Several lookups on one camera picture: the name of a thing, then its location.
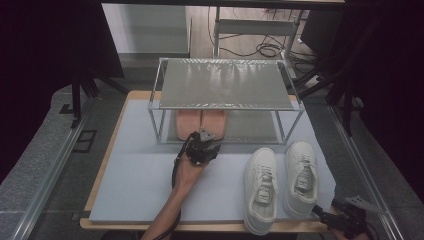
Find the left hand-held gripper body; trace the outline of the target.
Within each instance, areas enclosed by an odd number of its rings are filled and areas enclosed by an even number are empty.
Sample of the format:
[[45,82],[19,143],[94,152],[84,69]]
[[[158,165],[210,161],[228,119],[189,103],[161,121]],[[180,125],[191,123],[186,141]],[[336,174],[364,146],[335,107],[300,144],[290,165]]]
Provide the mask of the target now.
[[214,138],[214,134],[204,129],[199,132],[194,131],[189,135],[185,153],[193,164],[200,165],[200,159],[203,154],[213,154],[210,152],[210,146]]

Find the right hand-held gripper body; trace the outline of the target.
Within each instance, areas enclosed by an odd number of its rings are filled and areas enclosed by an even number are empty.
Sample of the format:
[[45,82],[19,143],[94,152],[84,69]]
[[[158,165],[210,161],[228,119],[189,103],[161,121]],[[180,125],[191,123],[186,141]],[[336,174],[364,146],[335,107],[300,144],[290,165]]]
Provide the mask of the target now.
[[338,214],[330,227],[342,231],[347,238],[354,238],[361,233],[366,233],[370,239],[373,239],[374,236],[369,227],[373,230],[375,228],[367,222],[367,213],[383,214],[384,211],[360,196],[347,197],[342,201],[346,204],[344,209],[332,206]]

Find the pink slipper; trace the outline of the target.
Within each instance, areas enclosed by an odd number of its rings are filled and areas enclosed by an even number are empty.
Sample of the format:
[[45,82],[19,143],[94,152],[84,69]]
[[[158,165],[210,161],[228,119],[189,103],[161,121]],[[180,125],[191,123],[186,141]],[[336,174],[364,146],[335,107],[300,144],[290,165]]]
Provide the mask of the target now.
[[226,112],[222,110],[206,110],[202,112],[201,126],[215,135],[215,139],[222,139],[226,128]]
[[181,140],[185,140],[192,132],[198,131],[201,124],[199,110],[178,110],[176,113],[176,132]]

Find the white sneaker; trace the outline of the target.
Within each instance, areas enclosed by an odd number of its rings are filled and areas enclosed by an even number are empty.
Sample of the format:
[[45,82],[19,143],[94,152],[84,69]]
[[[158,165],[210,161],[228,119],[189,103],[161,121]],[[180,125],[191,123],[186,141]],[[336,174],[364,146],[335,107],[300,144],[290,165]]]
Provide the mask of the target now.
[[277,216],[277,161],[269,148],[256,150],[244,171],[244,224],[254,235],[270,232]]
[[287,182],[284,209],[292,217],[304,218],[317,203],[319,180],[312,146],[303,140],[292,143],[285,154]]

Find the metal two-tier shoe rack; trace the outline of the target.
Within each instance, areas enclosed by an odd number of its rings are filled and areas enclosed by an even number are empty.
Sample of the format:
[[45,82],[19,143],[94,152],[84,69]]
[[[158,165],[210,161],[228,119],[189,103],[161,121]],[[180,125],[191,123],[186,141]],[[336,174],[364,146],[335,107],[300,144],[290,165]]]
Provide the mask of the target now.
[[284,145],[305,111],[294,78],[284,60],[162,58],[148,103],[156,141],[179,141],[179,110],[221,110],[222,142]]

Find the person's right hand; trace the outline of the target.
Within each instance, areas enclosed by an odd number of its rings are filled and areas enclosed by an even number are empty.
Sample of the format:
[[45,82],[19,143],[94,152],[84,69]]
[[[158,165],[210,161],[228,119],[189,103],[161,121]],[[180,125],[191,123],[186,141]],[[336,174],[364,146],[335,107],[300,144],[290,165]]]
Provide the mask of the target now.
[[354,238],[347,238],[344,234],[336,229],[331,229],[330,232],[334,235],[337,240],[370,240],[366,233],[361,233]]

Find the person's left hand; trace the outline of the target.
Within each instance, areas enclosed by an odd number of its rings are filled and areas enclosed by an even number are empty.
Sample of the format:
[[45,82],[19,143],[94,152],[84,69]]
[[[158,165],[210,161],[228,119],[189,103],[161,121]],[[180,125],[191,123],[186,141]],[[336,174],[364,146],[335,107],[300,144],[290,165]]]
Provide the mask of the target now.
[[177,168],[175,187],[179,191],[189,192],[200,179],[206,166],[206,163],[193,164],[188,156],[184,154]]

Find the black metal stand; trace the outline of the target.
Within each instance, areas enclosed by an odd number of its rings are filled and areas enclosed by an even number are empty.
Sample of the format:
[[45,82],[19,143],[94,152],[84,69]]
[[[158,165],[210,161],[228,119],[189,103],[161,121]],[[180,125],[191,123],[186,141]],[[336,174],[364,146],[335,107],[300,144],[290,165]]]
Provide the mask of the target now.
[[323,80],[320,80],[312,87],[303,90],[298,94],[298,96],[300,99],[303,99],[317,92],[318,90],[331,85],[331,88],[326,95],[326,102],[329,105],[335,105],[341,98],[344,98],[342,126],[344,131],[349,136],[352,135],[350,124],[353,88],[355,82],[354,67],[358,63],[360,55],[363,53],[366,47],[367,41],[372,36],[379,22],[379,17],[372,16],[363,30],[358,31],[357,37],[353,37],[336,55],[322,60],[314,69],[312,69],[297,81],[298,85],[305,83],[307,80],[312,78],[312,73],[318,72],[324,68],[329,67],[331,64],[339,62],[339,68],[337,72],[335,72],[333,75],[327,76]]

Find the white panel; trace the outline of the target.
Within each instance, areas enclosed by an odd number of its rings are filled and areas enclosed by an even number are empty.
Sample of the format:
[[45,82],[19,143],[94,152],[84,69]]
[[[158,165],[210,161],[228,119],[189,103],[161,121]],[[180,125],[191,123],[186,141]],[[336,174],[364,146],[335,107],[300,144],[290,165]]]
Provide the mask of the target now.
[[119,54],[189,56],[190,26],[184,6],[103,3]]

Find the black tripod stand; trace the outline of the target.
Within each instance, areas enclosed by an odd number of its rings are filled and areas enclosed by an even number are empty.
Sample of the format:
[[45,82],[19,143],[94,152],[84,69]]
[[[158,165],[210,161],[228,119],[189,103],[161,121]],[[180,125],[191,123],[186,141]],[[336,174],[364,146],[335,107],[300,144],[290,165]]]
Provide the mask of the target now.
[[100,73],[92,68],[83,68],[81,66],[74,66],[70,70],[71,73],[71,94],[72,94],[72,110],[73,120],[71,128],[75,129],[77,125],[82,121],[82,105],[80,90],[83,90],[86,96],[89,98],[96,98],[99,96],[99,89],[95,83],[98,79],[101,82],[109,85],[118,92],[127,95],[130,90],[111,77]]

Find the dark monitor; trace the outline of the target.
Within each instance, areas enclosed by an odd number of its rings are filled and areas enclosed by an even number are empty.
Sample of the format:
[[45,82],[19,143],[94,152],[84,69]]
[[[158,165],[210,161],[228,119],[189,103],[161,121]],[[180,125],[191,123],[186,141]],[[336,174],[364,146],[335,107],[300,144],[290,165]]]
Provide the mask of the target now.
[[330,55],[342,16],[341,11],[309,11],[300,39],[318,58]]

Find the aluminium rail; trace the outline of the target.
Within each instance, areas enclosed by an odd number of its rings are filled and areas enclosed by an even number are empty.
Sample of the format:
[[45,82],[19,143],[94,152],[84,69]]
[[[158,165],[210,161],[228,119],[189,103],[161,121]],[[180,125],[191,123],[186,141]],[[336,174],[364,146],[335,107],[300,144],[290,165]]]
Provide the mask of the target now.
[[75,127],[67,135],[9,240],[29,239],[31,232],[34,229],[50,197],[50,194],[52,193],[67,163],[68,157],[71,154],[85,123],[92,113],[94,104],[94,99],[89,99],[84,103],[82,108],[82,117],[77,121]]
[[364,188],[367,191],[371,205],[378,209],[376,214],[378,215],[389,240],[405,240],[403,234],[400,231],[398,223],[392,214],[392,211],[390,210],[386,201],[383,199],[382,194],[380,193],[374,179],[372,178],[371,173],[368,170],[355,141],[344,130],[340,113],[334,106],[329,107],[329,112],[336,125],[339,135],[342,138],[343,143],[347,147],[359,177],[364,184]]

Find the white metal frame stand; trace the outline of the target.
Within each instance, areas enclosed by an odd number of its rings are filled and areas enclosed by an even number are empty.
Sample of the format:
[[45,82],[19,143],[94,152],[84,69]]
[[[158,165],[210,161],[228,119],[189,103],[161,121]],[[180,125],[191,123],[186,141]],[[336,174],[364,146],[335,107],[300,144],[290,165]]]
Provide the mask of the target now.
[[287,68],[289,75],[296,78],[294,65],[290,60],[290,52],[292,50],[297,31],[302,19],[303,10],[299,10],[291,21],[278,20],[248,20],[248,19],[225,19],[220,17],[220,8],[215,11],[214,30],[210,40],[213,45],[213,57],[219,57],[220,35],[257,35],[265,37],[282,36],[286,38],[285,45],[281,50],[281,58]]

